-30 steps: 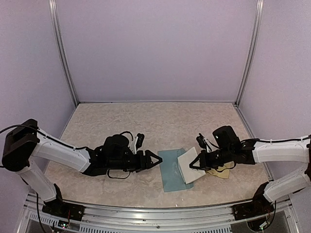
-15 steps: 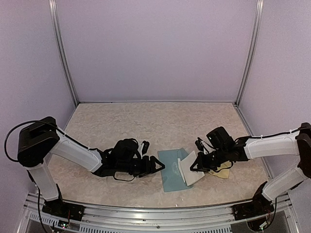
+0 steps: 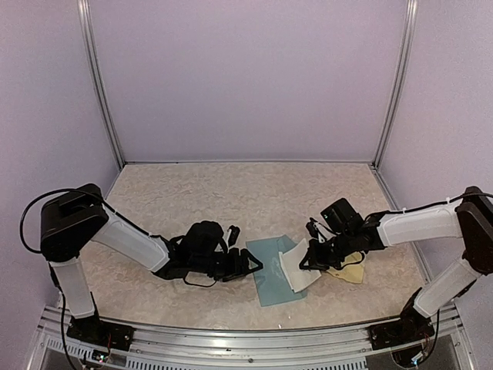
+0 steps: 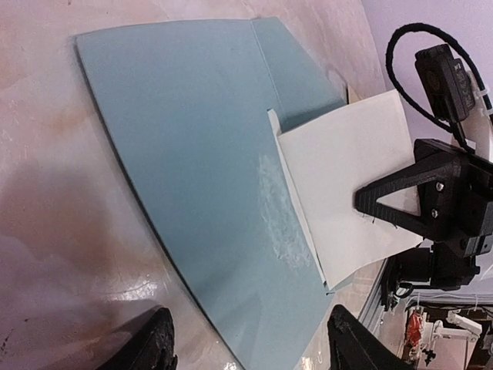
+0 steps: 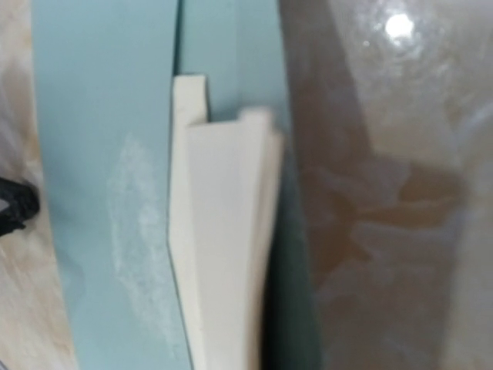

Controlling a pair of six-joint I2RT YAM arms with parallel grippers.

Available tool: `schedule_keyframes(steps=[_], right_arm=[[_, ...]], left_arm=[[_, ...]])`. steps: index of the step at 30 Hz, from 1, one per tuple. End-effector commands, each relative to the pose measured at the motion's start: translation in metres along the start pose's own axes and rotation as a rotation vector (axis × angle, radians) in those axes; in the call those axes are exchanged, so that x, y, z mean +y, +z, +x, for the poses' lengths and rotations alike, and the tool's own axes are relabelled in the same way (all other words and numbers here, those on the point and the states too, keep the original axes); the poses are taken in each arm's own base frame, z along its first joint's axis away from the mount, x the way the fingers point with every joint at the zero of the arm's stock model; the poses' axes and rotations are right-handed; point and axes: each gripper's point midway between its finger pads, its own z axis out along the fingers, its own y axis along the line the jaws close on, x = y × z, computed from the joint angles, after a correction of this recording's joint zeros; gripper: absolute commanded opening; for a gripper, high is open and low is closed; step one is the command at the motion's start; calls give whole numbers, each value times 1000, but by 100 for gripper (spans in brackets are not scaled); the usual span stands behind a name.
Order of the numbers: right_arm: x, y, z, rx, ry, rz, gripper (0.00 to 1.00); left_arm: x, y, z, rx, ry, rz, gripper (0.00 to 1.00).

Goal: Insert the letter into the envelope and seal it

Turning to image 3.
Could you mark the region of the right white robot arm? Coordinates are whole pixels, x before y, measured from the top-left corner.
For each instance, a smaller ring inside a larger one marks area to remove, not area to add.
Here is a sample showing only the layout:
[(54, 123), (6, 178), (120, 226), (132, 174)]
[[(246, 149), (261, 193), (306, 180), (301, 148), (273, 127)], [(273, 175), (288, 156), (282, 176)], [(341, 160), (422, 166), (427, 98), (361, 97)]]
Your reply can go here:
[[(408, 300), (394, 325), (394, 336), (409, 342), (424, 329), (424, 320), (492, 273), (492, 195), (478, 187), (446, 200), (409, 210), (384, 210), (362, 217), (345, 198), (307, 224), (311, 239), (299, 267), (307, 271), (340, 270), (352, 253), (367, 254), (418, 241), (460, 239), (461, 256)], [(331, 235), (324, 235), (327, 230)]]

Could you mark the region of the lined letter paper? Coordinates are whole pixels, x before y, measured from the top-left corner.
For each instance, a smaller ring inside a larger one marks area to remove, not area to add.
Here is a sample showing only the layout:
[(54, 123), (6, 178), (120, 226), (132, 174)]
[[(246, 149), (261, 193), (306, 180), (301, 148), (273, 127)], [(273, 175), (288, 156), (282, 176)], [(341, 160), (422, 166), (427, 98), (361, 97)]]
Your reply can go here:
[(288, 252), (279, 253), (280, 266), (294, 293), (303, 291), (321, 277), (321, 273), (318, 270), (300, 269), (300, 262), (305, 257), (308, 247), (307, 240), (303, 239)]

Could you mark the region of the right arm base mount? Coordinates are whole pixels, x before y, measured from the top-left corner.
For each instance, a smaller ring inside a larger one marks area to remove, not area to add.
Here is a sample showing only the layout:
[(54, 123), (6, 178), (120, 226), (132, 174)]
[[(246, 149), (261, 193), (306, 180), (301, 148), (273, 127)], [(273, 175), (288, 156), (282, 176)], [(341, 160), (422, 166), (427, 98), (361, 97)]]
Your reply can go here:
[(432, 337), (435, 329), (430, 318), (411, 310), (402, 313), (397, 320), (371, 325), (368, 334), (372, 349), (380, 350)]

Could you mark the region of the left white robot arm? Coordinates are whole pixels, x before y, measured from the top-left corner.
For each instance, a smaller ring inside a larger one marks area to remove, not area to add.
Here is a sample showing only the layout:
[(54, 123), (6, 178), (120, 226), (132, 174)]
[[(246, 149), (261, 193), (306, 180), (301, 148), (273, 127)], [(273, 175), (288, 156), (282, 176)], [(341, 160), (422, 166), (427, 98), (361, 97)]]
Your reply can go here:
[(80, 260), (87, 244), (108, 247), (165, 281), (185, 281), (189, 273), (197, 273), (217, 283), (263, 269), (247, 249), (236, 247), (239, 232), (236, 226), (223, 230), (217, 222), (204, 220), (171, 239), (151, 234), (107, 203), (94, 183), (36, 197), (18, 226), (23, 247), (48, 262), (76, 327), (93, 343), (107, 336), (108, 327), (99, 319)]

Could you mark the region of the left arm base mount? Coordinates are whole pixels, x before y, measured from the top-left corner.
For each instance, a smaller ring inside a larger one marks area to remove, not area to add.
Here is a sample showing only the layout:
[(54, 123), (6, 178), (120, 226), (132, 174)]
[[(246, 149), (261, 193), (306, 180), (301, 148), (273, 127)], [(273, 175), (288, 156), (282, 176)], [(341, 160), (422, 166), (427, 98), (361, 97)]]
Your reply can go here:
[(103, 321), (99, 316), (72, 318), (67, 329), (69, 338), (127, 352), (132, 344), (135, 328), (129, 325)]

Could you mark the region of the blue envelope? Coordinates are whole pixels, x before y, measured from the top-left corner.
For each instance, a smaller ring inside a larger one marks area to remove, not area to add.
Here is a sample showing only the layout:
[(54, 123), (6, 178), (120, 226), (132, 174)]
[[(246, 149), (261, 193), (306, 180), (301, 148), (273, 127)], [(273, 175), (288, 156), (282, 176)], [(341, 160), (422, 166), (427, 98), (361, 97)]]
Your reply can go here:
[(295, 246), (286, 235), (246, 242), (248, 251), (263, 263), (263, 269), (253, 273), (261, 307), (299, 301), (307, 296), (306, 291), (293, 292), (280, 265), (279, 253)]

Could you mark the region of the yellow paper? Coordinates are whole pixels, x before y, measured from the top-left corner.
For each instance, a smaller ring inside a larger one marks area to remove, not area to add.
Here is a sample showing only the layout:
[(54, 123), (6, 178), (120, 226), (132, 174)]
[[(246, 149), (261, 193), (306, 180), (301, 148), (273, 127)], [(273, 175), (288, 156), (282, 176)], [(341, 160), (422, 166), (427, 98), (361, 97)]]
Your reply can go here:
[(343, 281), (352, 284), (362, 284), (364, 279), (364, 259), (365, 254), (362, 252), (354, 252), (345, 257), (341, 264), (341, 269), (330, 267), (327, 272)]

